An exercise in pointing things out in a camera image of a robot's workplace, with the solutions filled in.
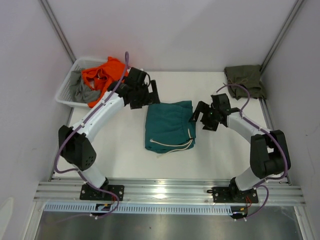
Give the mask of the aluminium table edge rail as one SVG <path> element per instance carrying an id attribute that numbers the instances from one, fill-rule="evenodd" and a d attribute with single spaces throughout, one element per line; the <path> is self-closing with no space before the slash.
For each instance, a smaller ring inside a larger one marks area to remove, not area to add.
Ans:
<path id="1" fill-rule="evenodd" d="M 128 204 L 204 205 L 212 204 L 207 193 L 212 187 L 226 187 L 228 180 L 177 180 L 110 178 L 111 185 L 124 186 L 123 202 Z M 34 201 L 78 202 L 84 182 L 79 178 L 54 178 L 38 184 Z M 281 181 L 266 183 L 269 192 L 257 189 L 259 203 L 268 197 L 267 206 L 304 206 L 306 201 L 300 186 Z"/>

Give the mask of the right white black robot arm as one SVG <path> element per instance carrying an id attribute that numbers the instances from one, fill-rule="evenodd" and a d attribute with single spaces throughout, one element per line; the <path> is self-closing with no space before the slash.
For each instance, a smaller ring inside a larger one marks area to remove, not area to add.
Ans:
<path id="1" fill-rule="evenodd" d="M 242 108 L 231 107 L 225 93 L 212 95 L 211 99 L 211 104 L 198 102 L 189 121 L 200 121 L 204 130 L 212 132 L 224 125 L 250 144 L 248 169 L 232 178 L 227 188 L 213 187 L 210 190 L 213 201 L 216 203 L 222 198 L 223 201 L 239 203 L 266 181 L 285 178 L 291 168 L 285 134 L 281 130 L 263 128 L 248 118 Z"/>

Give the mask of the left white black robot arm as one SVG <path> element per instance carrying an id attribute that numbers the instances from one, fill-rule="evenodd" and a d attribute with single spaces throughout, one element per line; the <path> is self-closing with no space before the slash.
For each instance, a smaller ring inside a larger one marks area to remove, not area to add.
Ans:
<path id="1" fill-rule="evenodd" d="M 108 196 L 107 178 L 95 164 L 97 153 L 92 145 L 101 128 L 125 106 L 141 109 L 160 103 L 157 84 L 150 75 L 132 67 L 128 75 L 110 84 L 99 102 L 77 123 L 58 130 L 58 156 L 72 165 L 84 181 L 91 185 L 97 200 Z"/>

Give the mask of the aluminium corner post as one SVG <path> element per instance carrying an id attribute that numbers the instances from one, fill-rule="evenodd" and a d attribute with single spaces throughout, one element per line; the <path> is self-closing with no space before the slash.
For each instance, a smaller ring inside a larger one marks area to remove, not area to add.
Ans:
<path id="1" fill-rule="evenodd" d="M 275 40 L 273 41 L 271 48 L 269 49 L 266 57 L 264 58 L 264 60 L 261 64 L 260 73 L 262 75 L 266 71 L 269 63 L 271 62 L 272 58 L 276 54 L 278 48 L 282 44 L 283 40 L 285 39 L 287 33 L 289 32 L 289 30 L 292 26 L 292 24 L 294 23 L 295 19 L 298 17 L 300 11 L 302 10 L 302 8 L 306 2 L 307 2 L 306 0 L 296 0 L 294 2 L 293 7 L 289 11 L 288 16 L 286 17 L 282 27 L 280 28 L 279 33 L 277 34 Z"/>
<path id="2" fill-rule="evenodd" d="M 76 56 L 71 48 L 69 41 L 67 40 L 65 33 L 49 3 L 48 0 L 39 0 L 38 1 L 44 14 L 46 15 L 50 25 L 52 26 L 58 40 L 60 41 L 64 51 L 66 52 L 69 60 L 74 63 L 76 61 Z"/>

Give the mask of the grey shorts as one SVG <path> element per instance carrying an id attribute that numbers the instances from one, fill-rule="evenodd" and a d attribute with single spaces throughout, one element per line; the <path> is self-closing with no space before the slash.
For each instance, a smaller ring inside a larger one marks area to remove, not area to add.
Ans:
<path id="1" fill-rule="evenodd" d="M 91 90 L 91 88 L 85 84 L 80 70 L 72 71 L 69 80 L 69 93 L 74 102 L 88 104 L 98 100 L 100 97 L 101 91 Z"/>

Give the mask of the left aluminium corner post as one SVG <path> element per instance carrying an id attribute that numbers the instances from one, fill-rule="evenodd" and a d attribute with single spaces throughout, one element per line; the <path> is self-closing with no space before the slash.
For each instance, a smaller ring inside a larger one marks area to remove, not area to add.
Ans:
<path id="1" fill-rule="evenodd" d="M 60 41 L 64 51 L 66 52 L 69 60 L 74 63 L 76 61 L 76 56 L 71 48 L 69 41 L 67 40 L 65 33 L 49 3 L 48 0 L 39 0 L 38 1 L 44 14 L 46 15 L 50 25 L 52 26 L 58 40 Z"/>

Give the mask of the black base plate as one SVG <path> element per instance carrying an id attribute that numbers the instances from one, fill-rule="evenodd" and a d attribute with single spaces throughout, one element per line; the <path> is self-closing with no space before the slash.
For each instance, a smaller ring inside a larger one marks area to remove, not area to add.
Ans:
<path id="1" fill-rule="evenodd" d="M 107 185 L 103 188 L 105 191 L 111 192 L 116 195 L 119 201 L 122 201 L 125 193 L 124 185 Z M 101 190 L 96 190 L 89 186 L 88 184 L 84 184 L 81 187 L 79 199 L 83 201 L 116 201 L 116 197 L 112 194 L 102 192 Z"/>
<path id="2" fill-rule="evenodd" d="M 257 191 L 254 189 L 240 191 L 234 187 L 215 186 L 206 192 L 212 195 L 214 203 L 257 204 L 259 202 Z"/>

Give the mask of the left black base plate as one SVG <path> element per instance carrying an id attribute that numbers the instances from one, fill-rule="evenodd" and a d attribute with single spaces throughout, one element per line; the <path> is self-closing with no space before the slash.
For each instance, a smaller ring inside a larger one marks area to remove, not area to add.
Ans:
<path id="1" fill-rule="evenodd" d="M 105 191 L 111 192 L 116 195 L 119 201 L 122 201 L 125 193 L 124 185 L 107 185 L 103 188 Z M 83 201 L 116 201 L 116 197 L 112 194 L 102 192 L 101 190 L 96 190 L 89 186 L 88 184 L 84 184 L 81 187 L 79 199 Z"/>

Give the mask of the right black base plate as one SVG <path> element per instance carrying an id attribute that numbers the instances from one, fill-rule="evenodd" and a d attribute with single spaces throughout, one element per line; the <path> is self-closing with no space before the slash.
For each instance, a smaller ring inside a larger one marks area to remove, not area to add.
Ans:
<path id="1" fill-rule="evenodd" d="M 259 202 L 257 191 L 254 189 L 240 191 L 234 187 L 215 186 L 206 192 L 212 195 L 214 203 L 257 204 Z"/>

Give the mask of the orange shorts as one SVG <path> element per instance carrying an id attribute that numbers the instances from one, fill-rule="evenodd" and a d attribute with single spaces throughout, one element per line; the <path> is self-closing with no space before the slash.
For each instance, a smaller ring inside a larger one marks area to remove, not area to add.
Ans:
<path id="1" fill-rule="evenodd" d="M 96 100 L 90 100 L 87 103 L 89 108 L 93 108 L 103 97 L 108 87 L 121 78 L 124 69 L 124 63 L 115 57 L 109 56 L 104 64 L 81 71 L 84 84 L 91 91 L 99 93 Z"/>

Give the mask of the right aluminium corner post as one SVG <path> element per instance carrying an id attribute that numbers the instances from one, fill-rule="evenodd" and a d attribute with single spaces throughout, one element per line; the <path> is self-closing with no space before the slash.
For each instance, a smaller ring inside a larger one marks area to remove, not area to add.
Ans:
<path id="1" fill-rule="evenodd" d="M 275 40 L 273 41 L 271 48 L 269 49 L 266 57 L 264 58 L 264 60 L 261 64 L 260 73 L 262 75 L 266 71 L 269 63 L 271 62 L 272 58 L 276 54 L 278 48 L 282 44 L 283 40 L 285 39 L 287 33 L 289 32 L 289 30 L 292 26 L 292 24 L 294 23 L 295 19 L 298 17 L 300 11 L 302 10 L 302 8 L 306 2 L 307 2 L 306 0 L 296 0 L 294 2 L 293 7 L 289 11 L 288 16 L 286 17 L 282 27 L 280 28 L 279 33 L 277 34 Z"/>

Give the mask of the white plastic basket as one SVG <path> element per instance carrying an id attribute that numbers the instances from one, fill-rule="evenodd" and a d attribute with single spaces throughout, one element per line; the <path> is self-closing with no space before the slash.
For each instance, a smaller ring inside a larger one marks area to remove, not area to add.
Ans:
<path id="1" fill-rule="evenodd" d="M 90 69 L 98 67 L 107 62 L 107 58 L 96 58 L 96 57 L 80 57 L 78 58 L 70 68 L 68 74 L 66 75 L 64 81 L 62 82 L 59 90 L 55 95 L 55 100 L 60 103 L 67 105 L 71 108 L 82 108 L 88 109 L 87 103 L 80 103 L 73 101 L 72 95 L 70 94 L 71 86 L 71 73 L 72 71 L 78 71 L 80 69 Z"/>

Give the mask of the teal green shorts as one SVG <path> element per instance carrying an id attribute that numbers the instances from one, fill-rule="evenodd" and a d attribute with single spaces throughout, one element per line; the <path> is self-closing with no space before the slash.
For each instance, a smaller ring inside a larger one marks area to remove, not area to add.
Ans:
<path id="1" fill-rule="evenodd" d="M 150 105 L 145 120 L 145 149 L 161 155 L 192 149 L 196 143 L 192 116 L 190 100 Z"/>

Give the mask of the olive green folded shorts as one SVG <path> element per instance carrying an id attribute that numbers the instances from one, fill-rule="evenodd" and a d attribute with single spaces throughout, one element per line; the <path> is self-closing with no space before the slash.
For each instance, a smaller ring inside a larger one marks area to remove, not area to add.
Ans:
<path id="1" fill-rule="evenodd" d="M 228 84 L 241 85 L 251 98 L 267 99 L 267 91 L 261 81 L 260 65 L 226 66 L 224 73 Z"/>

